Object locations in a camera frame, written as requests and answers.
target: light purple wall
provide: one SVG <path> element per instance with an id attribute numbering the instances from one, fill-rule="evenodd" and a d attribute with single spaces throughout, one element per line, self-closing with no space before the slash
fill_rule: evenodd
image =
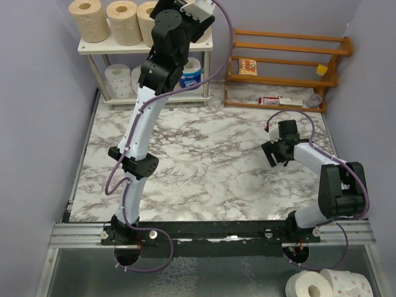
<path id="1" fill-rule="evenodd" d="M 95 82 L 53 0 L 0 10 L 0 296 L 34 296 L 67 203 Z"/>
<path id="2" fill-rule="evenodd" d="M 396 293 L 396 1 L 363 0 L 345 35 L 355 46 L 327 95 L 326 118 L 339 155 L 364 165 L 369 218 Z"/>
<path id="3" fill-rule="evenodd" d="M 73 0 L 57 0 L 63 4 L 63 11 L 68 14 L 67 8 Z M 274 31 L 285 33 L 328 35 L 339 37 L 346 29 L 347 23 L 352 18 L 361 0 L 220 0 L 231 16 L 233 26 L 243 30 Z M 113 0 L 102 0 L 103 7 Z M 136 4 L 147 2 L 135 0 Z M 227 22 L 219 9 L 215 11 L 216 22 L 213 25 L 214 51 L 212 55 L 212 71 L 216 70 L 224 61 L 224 53 L 228 44 Z M 299 45 L 301 41 L 291 41 Z M 243 50 L 242 53 L 250 56 L 272 56 L 273 51 Z M 147 55 L 112 56 L 112 62 L 121 62 L 133 68 L 140 64 Z M 296 53 L 280 53 L 280 57 L 316 60 L 326 62 L 323 55 L 305 55 Z M 261 75 L 271 73 L 272 76 L 285 75 L 288 77 L 315 78 L 314 69 L 310 67 L 288 67 L 285 71 L 282 66 L 274 64 L 261 64 Z"/>

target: clear cup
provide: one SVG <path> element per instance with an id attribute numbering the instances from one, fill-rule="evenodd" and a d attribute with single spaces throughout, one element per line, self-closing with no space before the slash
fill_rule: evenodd
<path id="1" fill-rule="evenodd" d="M 309 108 L 317 108 L 323 101 L 322 96 L 319 94 L 313 93 L 311 96 L 309 96 L 308 101 L 306 102 L 307 107 Z"/>

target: bolt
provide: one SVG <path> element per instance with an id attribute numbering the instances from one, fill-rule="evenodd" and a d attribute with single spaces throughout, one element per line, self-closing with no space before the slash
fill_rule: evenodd
<path id="1" fill-rule="evenodd" d="M 152 231 L 150 231 L 150 233 L 148 234 L 148 236 L 149 236 L 152 240 L 154 240 L 155 238 L 157 238 L 158 233 L 157 233 L 156 231 L 152 230 Z"/>
<path id="2" fill-rule="evenodd" d="M 106 231 L 102 231 L 102 233 L 100 233 L 100 238 L 101 239 L 108 239 L 109 234 Z"/>
<path id="3" fill-rule="evenodd" d="M 264 235 L 266 238 L 271 238 L 273 235 L 271 229 L 266 229 Z"/>
<path id="4" fill-rule="evenodd" d="M 321 232 L 318 228 L 315 228 L 314 231 L 312 231 L 312 235 L 315 237 L 319 237 L 321 235 Z"/>

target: marble surface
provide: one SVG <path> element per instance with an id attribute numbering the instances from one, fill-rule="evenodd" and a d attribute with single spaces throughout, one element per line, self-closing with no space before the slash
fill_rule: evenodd
<path id="1" fill-rule="evenodd" d="M 276 111 L 225 108 L 219 83 L 211 85 L 210 93 L 208 107 L 168 106 L 161 112 L 149 145 L 160 164 L 147 181 L 140 219 L 279 220 L 312 204 L 319 178 L 295 161 L 271 168 L 260 147 L 269 140 L 266 120 Z M 311 93 L 311 89 L 234 84 L 229 96 L 254 101 L 263 95 L 308 97 Z M 317 127 L 315 143 L 332 153 L 321 114 L 310 115 Z M 131 107 L 110 111 L 98 105 L 71 222 L 104 222 L 117 209 L 123 190 L 112 196 L 104 193 L 114 166 L 107 150 L 118 144 L 130 116 Z M 276 119 L 296 119 L 302 137 L 311 133 L 309 121 L 298 113 L 284 113 Z M 122 176 L 118 170 L 114 183 Z"/>

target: small book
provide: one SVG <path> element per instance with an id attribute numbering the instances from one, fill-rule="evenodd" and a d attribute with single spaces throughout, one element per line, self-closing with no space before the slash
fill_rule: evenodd
<path id="1" fill-rule="evenodd" d="M 239 59 L 238 73 L 240 75 L 257 76 L 257 61 L 250 59 Z"/>

